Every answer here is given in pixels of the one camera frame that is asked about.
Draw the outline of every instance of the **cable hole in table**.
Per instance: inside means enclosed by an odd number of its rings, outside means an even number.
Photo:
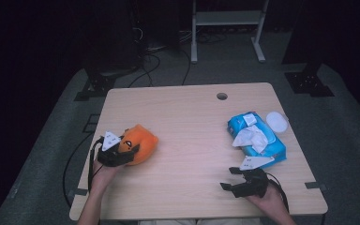
[[[216,97],[217,97],[219,100],[225,100],[225,99],[228,98],[227,94],[225,94],[225,93],[218,93],[218,94],[216,95]]]

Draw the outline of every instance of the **dark background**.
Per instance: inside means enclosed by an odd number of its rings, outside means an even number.
[[[144,26],[146,35],[158,39],[162,34],[157,30],[176,34],[173,29],[190,28],[191,1],[90,2],[0,1],[0,205],[57,99],[85,60],[97,57],[113,67],[138,66],[140,47],[132,45],[129,24]],[[199,1],[199,8],[233,10],[260,4],[212,2]],[[177,16],[152,20],[170,15]],[[264,30],[292,28],[283,63],[306,63],[318,56],[360,102],[360,0],[271,0]],[[176,44],[173,39],[162,41]]]

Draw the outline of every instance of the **table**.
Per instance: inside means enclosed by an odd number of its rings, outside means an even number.
[[[159,137],[156,152],[127,166],[108,187],[101,219],[245,218],[259,209],[222,190],[220,182],[245,182],[228,168],[239,166],[241,150],[232,147],[227,121],[255,111],[261,118],[284,113],[269,83],[124,88],[111,90],[104,103],[92,144],[110,130],[121,135],[141,124]],[[327,205],[315,182],[292,127],[277,135],[287,146],[287,160],[264,169],[287,193],[292,215],[321,215]],[[87,189],[86,159],[78,189]],[[69,216],[77,220],[86,195],[76,195]]]
[[[199,25],[240,25],[256,24],[256,36],[251,38],[253,48],[260,63],[265,62],[265,57],[260,47],[260,36],[262,34],[265,14],[268,8],[269,0],[264,0],[262,10],[244,10],[244,11],[197,11],[196,0],[192,6],[192,41],[191,41],[191,62],[198,62],[197,51],[197,26]]]

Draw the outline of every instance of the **white metal stand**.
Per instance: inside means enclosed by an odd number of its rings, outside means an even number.
[[[198,25],[237,25],[237,24],[257,24],[256,37],[252,37],[253,48],[257,54],[259,62],[265,62],[259,40],[263,30],[265,14],[269,0],[264,0],[262,10],[250,11],[209,11],[197,12],[196,0],[192,6],[192,42],[191,42],[191,62],[198,62],[197,51],[197,26]]]

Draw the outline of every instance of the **orange object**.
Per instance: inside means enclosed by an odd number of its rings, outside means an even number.
[[[134,155],[133,161],[127,165],[136,165],[151,157],[158,144],[158,137],[140,124],[133,128],[126,129],[123,138],[119,143],[118,152],[123,153],[134,148],[139,151]]]

